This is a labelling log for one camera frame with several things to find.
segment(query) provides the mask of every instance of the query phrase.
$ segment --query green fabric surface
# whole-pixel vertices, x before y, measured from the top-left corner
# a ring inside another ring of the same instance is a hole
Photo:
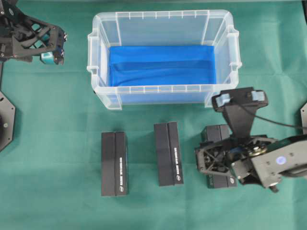
[[[225,9],[240,32],[239,87],[267,93],[258,115],[300,124],[307,101],[307,25],[301,2],[72,3],[27,2],[28,15],[68,34],[63,66],[10,60],[1,90],[16,106],[14,141],[0,152],[2,230],[302,230],[307,181],[283,179],[273,194],[257,185],[208,189],[196,170],[194,147],[207,125],[224,124],[202,104],[124,106],[109,111],[93,93],[87,34],[99,12]],[[154,123],[177,121],[184,185],[159,187]],[[129,195],[101,197],[102,131],[124,130]],[[255,120],[252,134],[285,138],[291,128]]]

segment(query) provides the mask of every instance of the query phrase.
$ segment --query blue fabric lining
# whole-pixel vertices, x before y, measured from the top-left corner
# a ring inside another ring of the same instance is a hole
[[[216,84],[213,46],[113,46],[110,86]]]

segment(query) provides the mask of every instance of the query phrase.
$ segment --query plastic storage bin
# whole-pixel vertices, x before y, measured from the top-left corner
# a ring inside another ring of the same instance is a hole
[[[242,66],[230,12],[224,10],[106,12],[94,17],[88,35],[92,88],[106,108],[123,104],[204,103],[221,90],[234,89]],[[109,87],[111,46],[214,46],[216,84]]]

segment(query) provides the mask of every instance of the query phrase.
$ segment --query black rectangular box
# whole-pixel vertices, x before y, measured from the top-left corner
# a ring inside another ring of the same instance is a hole
[[[177,122],[154,125],[159,185],[183,184]]]
[[[229,138],[228,125],[207,126],[201,133],[203,140],[218,142]],[[237,182],[233,176],[208,175],[207,183],[209,188],[229,188],[237,187]]]
[[[101,139],[101,195],[124,196],[128,193],[126,135],[107,132]]]

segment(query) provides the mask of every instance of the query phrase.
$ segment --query screw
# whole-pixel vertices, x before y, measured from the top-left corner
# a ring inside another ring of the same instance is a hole
[[[12,16],[14,16],[14,11],[11,8],[9,8],[9,12]]]

